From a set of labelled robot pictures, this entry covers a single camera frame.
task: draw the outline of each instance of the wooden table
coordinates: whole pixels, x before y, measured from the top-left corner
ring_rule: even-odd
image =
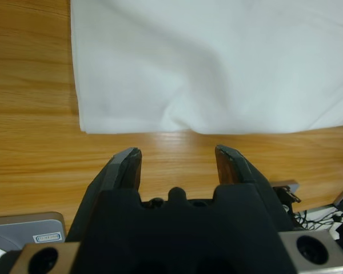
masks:
[[[72,222],[86,186],[116,152],[143,152],[143,200],[183,187],[210,198],[214,146],[239,149],[271,181],[294,179],[295,209],[343,190],[343,127],[287,135],[80,132],[67,0],[0,0],[0,216],[58,211]]]

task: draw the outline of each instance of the white towel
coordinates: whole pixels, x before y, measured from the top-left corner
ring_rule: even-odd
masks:
[[[343,0],[72,0],[88,133],[343,125]]]

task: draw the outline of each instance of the black cable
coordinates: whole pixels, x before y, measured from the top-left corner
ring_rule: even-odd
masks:
[[[304,211],[304,217],[302,217],[301,213],[299,212],[296,218],[296,220],[298,221],[299,224],[302,225],[302,227],[304,229],[307,229],[307,230],[317,230],[319,229],[320,227],[322,227],[323,225],[333,225],[334,223],[342,223],[343,224],[343,221],[334,221],[332,220],[333,219],[333,216],[335,213],[337,213],[339,210],[335,210],[333,212],[330,212],[328,214],[326,214],[324,217],[322,217],[320,220],[307,220],[307,215],[308,215],[308,211],[305,210]]]

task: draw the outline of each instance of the mounting hole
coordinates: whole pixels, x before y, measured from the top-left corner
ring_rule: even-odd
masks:
[[[153,198],[147,203],[146,208],[149,208],[149,209],[160,208],[164,204],[164,202],[165,201],[161,198]]]
[[[301,236],[297,239],[297,248],[302,256],[313,264],[325,264],[329,254],[325,246],[310,236]]]
[[[55,266],[58,258],[58,252],[53,247],[46,247],[30,259],[29,274],[47,274]]]
[[[206,207],[206,206],[208,206],[208,204],[202,200],[193,201],[192,205],[194,205],[195,207]]]

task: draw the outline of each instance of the sticker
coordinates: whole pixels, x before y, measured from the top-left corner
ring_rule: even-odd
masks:
[[[53,232],[53,233],[47,233],[47,234],[41,234],[41,235],[33,235],[33,239],[36,244],[40,244],[40,243],[48,243],[50,241],[61,241],[62,236],[61,236],[61,232]]]

